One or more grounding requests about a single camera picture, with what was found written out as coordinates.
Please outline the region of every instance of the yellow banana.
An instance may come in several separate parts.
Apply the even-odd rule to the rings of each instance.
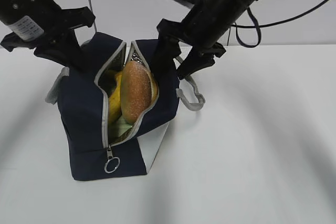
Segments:
[[[122,72],[118,72],[114,75],[117,87],[109,98],[109,124],[114,123],[122,115],[120,103],[121,76]]]

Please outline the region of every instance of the label sticker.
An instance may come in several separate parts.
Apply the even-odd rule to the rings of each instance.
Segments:
[[[29,16],[24,16],[22,19],[8,27],[26,42],[33,41],[44,34],[44,30]]]

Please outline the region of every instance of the lunch bag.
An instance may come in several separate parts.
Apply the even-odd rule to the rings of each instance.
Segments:
[[[203,107],[204,97],[193,80],[199,103],[189,103],[177,77],[173,60],[167,73],[158,80],[159,95],[133,126],[118,137],[109,136],[109,96],[103,88],[107,71],[122,71],[125,62],[135,60],[149,69],[158,40],[132,42],[126,58],[126,43],[96,33],[82,45],[89,68],[80,72],[65,67],[47,95],[46,102],[58,104],[69,144],[71,173],[75,180],[146,175],[154,162],[169,122],[175,118],[179,100],[191,110]]]

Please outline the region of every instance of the robotic arm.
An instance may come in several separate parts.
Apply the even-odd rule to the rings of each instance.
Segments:
[[[191,8],[182,22],[163,19],[158,25],[159,44],[151,62],[157,78],[164,73],[168,62],[181,54],[180,41],[193,46],[188,57],[178,68],[180,79],[212,66],[214,57],[225,53],[217,43],[221,36],[257,0],[175,0]]]
[[[158,25],[159,42],[150,62],[156,78],[181,54],[180,41],[193,46],[177,70],[180,79],[212,66],[214,57],[225,53],[217,41],[256,0],[176,1],[191,10],[180,23],[163,19]],[[38,57],[83,70],[88,59],[73,30],[91,27],[94,19],[87,7],[63,10],[53,0],[0,0],[0,21],[13,31],[1,45],[8,51],[36,48],[34,54]]]
[[[0,0],[0,21],[13,31],[1,45],[8,51],[36,48],[37,57],[83,70],[88,59],[74,29],[91,27],[94,19],[87,7],[63,10],[53,0]]]

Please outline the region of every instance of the metal ring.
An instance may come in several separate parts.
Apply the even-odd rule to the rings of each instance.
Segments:
[[[108,165],[109,165],[110,162],[112,162],[113,160],[118,160],[117,165],[115,166],[115,168],[114,168],[113,170],[107,170]],[[106,173],[114,173],[114,172],[119,168],[119,166],[120,166],[120,158],[118,158],[118,157],[113,157],[113,158],[107,160],[107,162],[106,162],[106,164],[105,164],[105,167],[104,167],[104,170],[105,170]]]

